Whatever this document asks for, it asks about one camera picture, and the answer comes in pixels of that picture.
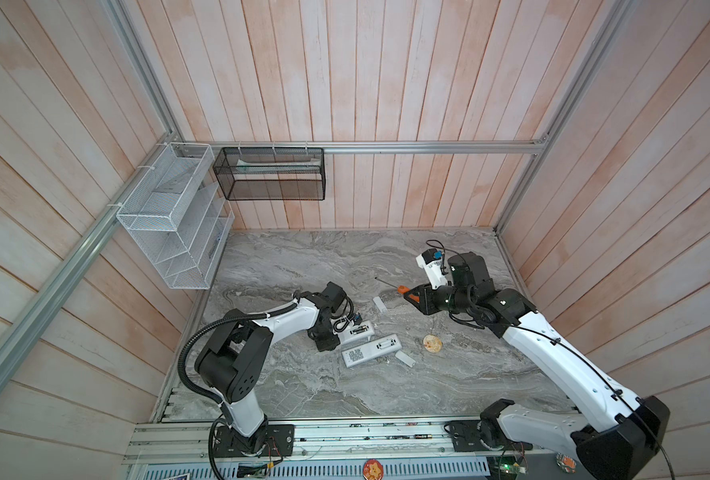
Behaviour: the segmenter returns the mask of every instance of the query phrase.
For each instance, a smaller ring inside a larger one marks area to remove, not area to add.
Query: light blue slotted panel
[[[446,457],[446,458],[390,458],[379,460],[384,466],[384,477],[389,480],[412,480],[415,478],[483,478],[490,475],[489,464],[485,457]],[[270,470],[268,478],[286,478],[303,480],[362,480],[363,464],[358,460],[302,460],[288,461]],[[217,465],[225,478],[237,478],[237,462],[218,462]],[[207,463],[181,463],[174,465],[152,465],[147,469],[144,480],[161,480],[190,473],[191,478],[214,478]]]

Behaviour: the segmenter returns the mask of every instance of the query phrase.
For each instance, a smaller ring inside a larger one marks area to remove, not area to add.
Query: beige round object
[[[426,335],[422,343],[424,343],[424,348],[432,353],[437,353],[443,348],[443,342],[435,335]]]

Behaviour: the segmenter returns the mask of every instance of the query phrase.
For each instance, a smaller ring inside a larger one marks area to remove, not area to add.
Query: remote control
[[[344,365],[351,367],[373,360],[382,355],[396,352],[401,348],[402,346],[400,345],[400,340],[398,340],[398,335],[393,333],[392,335],[385,336],[379,340],[374,340],[369,343],[364,343],[361,346],[344,350],[342,352],[342,357],[344,358]]]
[[[373,336],[373,324],[370,321],[366,321],[360,325],[351,325],[347,330],[337,335],[339,335],[340,345],[347,345],[348,343],[361,340],[371,340]]]

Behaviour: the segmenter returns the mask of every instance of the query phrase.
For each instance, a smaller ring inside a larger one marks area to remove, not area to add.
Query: marble tabletop
[[[498,398],[548,411],[571,408],[552,381],[491,331],[458,325],[443,312],[423,316],[395,289],[374,279],[408,287],[427,283],[415,256],[433,238],[450,249],[481,255],[497,288],[513,286],[487,229],[236,232],[227,239],[202,322],[232,308],[267,310],[287,302],[294,290],[321,291],[331,281],[374,323],[374,339],[396,333],[403,351],[417,361],[412,368],[388,355],[348,369],[341,347],[319,352],[305,332],[295,333],[272,347],[255,387],[270,418],[478,415]],[[388,312],[380,313],[372,302],[377,295]],[[428,333],[443,341],[442,350],[424,349]],[[190,355],[193,377],[192,365],[204,342]],[[174,392],[168,420],[218,415],[210,400],[181,385]]]

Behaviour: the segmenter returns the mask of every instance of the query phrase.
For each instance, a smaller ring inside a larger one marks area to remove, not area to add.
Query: wall
[[[676,473],[710,472],[710,0],[639,2],[503,238],[552,325],[670,407]]]
[[[185,138],[540,138],[606,0],[126,0]],[[335,155],[327,199],[235,227],[494,225],[523,155]]]
[[[164,133],[102,8],[0,0],[0,338]],[[191,305],[118,232],[0,397],[0,478],[111,478]]]

